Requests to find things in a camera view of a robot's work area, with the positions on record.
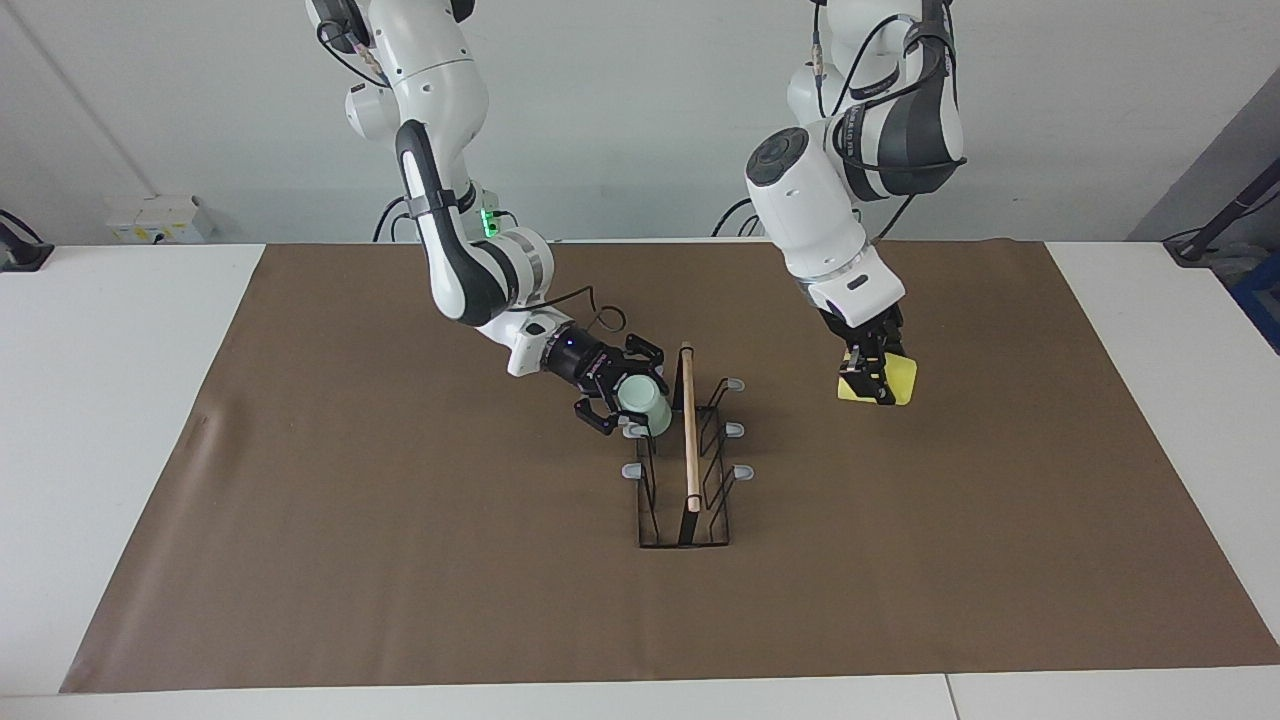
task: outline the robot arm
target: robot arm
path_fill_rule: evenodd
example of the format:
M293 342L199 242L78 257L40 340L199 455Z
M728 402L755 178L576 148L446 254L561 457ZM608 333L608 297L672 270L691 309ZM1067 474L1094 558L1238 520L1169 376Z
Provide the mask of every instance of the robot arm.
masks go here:
M497 232L486 206L495 200L467 173L463 149L489 109L458 27L474 5L308 0L321 42L358 55L372 73L348 94L348 119L369 140L390 143L394 136L408 214L426 250L440 313L508 347L512 375L547 370L573 384L582 393L577 415L602 433L622 419L662 433L669 424L662 350L636 336L612 347L547 302L556 272L550 246L527 228ZM648 400L628 404L631 397ZM604 402L603 414L594 401Z
M795 83L838 76L797 73L792 109L801 122L819 119L765 140L748 164L748 188L787 270L849 348L841 379L859 400L902 404L914 380L897 307L906 290L868 242L852 205L934 192L965 163L950 0L818 4L828 5L838 41L859 47L858 68L841 81L836 101L852 104L822 118L817 94ZM892 54L868 55L876 49ZM876 59L861 65L865 58ZM893 368L909 369L901 384Z

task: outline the yellow sponge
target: yellow sponge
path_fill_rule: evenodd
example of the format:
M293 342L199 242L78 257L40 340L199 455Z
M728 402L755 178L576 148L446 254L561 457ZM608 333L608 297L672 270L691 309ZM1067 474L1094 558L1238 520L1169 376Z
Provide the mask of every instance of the yellow sponge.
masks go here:
M849 357L849 354L845 354L846 363ZM906 405L911 401L911 391L915 389L915 360L893 355L892 352L884 354L884 374L888 379L888 388L893 391L895 405ZM876 402L874 397L858 397L844 379L838 379L837 382L840 383L837 392L841 400Z

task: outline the brown tablecloth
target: brown tablecloth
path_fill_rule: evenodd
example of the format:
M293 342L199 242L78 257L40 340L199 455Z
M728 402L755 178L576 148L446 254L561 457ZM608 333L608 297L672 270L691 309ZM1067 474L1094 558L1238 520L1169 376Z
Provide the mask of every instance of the brown tablecloth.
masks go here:
M270 247L63 689L1280 662L1043 246L883 247L895 409L836 400L769 246L557 251L746 380L731 547L637 550L631 443L439 316L420 249Z

